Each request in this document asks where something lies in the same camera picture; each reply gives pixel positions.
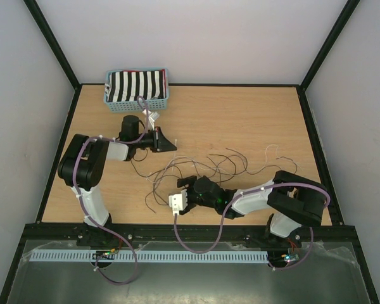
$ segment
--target white wall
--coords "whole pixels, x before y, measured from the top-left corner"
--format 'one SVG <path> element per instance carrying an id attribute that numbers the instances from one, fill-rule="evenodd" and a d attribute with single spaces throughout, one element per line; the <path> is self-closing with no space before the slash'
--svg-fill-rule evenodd
<path id="1" fill-rule="evenodd" d="M 308 98 L 347 224 L 380 298 L 380 0 L 361 1 Z"/>
<path id="2" fill-rule="evenodd" d="M 73 90 L 23 1 L 0 1 L 0 292 L 33 222 Z"/>
<path id="3" fill-rule="evenodd" d="M 171 82 L 299 84 L 346 0 L 38 0 L 82 82 L 167 67 Z"/>

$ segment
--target basket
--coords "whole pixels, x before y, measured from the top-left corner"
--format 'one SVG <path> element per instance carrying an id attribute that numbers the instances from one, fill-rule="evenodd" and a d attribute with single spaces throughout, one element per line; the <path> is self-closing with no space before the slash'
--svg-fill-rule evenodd
<path id="1" fill-rule="evenodd" d="M 167 77 L 167 69 L 166 68 L 130 68 L 124 70 L 130 71 L 157 71 L 157 70 L 165 70 L 165 82 L 166 82 L 166 98 L 163 99 L 149 99 L 146 101 L 149 110 L 165 110 L 167 108 L 167 99 L 169 98 L 169 84 Z M 106 74 L 106 85 L 110 83 L 110 74 L 114 72 L 120 72 L 122 70 L 111 70 Z M 116 101 L 116 102 L 108 102 L 107 94 L 104 92 L 103 102 L 107 105 L 107 107 L 112 112 L 135 112 L 142 111 L 142 109 L 138 106 L 137 101 Z"/>

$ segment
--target perforated metal strip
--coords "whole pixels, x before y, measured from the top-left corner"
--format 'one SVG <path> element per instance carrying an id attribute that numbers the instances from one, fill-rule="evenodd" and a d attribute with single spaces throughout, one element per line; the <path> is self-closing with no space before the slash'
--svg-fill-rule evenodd
<path id="1" fill-rule="evenodd" d="M 96 250 L 35 250 L 30 262 L 94 262 Z M 211 251 L 203 255 L 188 251 L 138 251 L 140 263 L 267 263 L 266 251 Z M 110 262 L 134 262 L 132 252 L 120 251 L 102 258 Z"/>

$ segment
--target striped cloth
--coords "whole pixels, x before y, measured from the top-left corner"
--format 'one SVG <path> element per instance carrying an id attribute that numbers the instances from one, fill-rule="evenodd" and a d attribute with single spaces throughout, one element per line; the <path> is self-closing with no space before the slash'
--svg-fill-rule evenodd
<path id="1" fill-rule="evenodd" d="M 166 98 L 165 70 L 113 72 L 106 85 L 107 102 Z"/>

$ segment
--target wooden tabletop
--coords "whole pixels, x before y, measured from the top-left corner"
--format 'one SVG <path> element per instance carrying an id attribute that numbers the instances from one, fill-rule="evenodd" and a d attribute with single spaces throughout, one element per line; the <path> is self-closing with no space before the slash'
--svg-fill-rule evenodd
<path id="1" fill-rule="evenodd" d="M 64 150 L 76 133 L 87 136 L 104 135 L 117 137 L 126 113 L 112 113 L 103 104 L 103 85 L 84 85 L 77 103 Z M 144 120 L 142 113 L 129 113 Z M 148 153 L 141 162 L 134 162 L 139 173 L 149 175 L 166 167 L 175 156 L 188 156 L 212 166 L 210 154 L 233 155 L 226 148 L 235 149 L 248 158 L 248 170 L 254 171 L 266 165 L 278 165 L 294 172 L 296 165 L 280 156 L 291 158 L 298 164 L 297 174 L 319 181 L 317 167 L 297 97 L 292 87 L 198 87 L 171 86 L 168 109 L 160 111 L 156 121 L 167 139 L 177 142 L 177 151 Z M 139 150 L 136 158 L 145 152 Z M 219 162 L 221 156 L 212 156 Z M 239 158 L 231 158 L 238 172 L 243 169 Z M 229 161 L 220 165 L 227 172 L 234 172 Z M 179 165 L 184 177 L 194 175 L 192 163 Z M 201 174 L 212 175 L 214 171 L 199 169 Z M 267 167 L 259 174 L 241 174 L 222 184 L 226 189 L 247 189 L 272 179 L 276 167 Z M 168 174 L 179 174 L 170 168 Z M 176 177 L 166 177 L 157 192 L 168 199 L 178 193 Z M 219 181 L 219 175 L 212 178 Z M 173 216 L 166 205 L 159 205 L 152 195 L 153 184 L 136 174 L 129 161 L 108 160 L 104 167 L 100 188 L 104 203 L 114 223 L 171 224 Z M 242 218 L 225 220 L 233 225 L 265 225 L 271 213 L 269 208 L 253 212 Z M 43 222 L 82 222 L 83 213 L 72 190 L 56 175 Z M 180 224 L 218 224 L 220 215 L 215 210 L 197 206 L 179 217 Z M 324 211 L 323 225 L 331 225 L 328 211 Z"/>

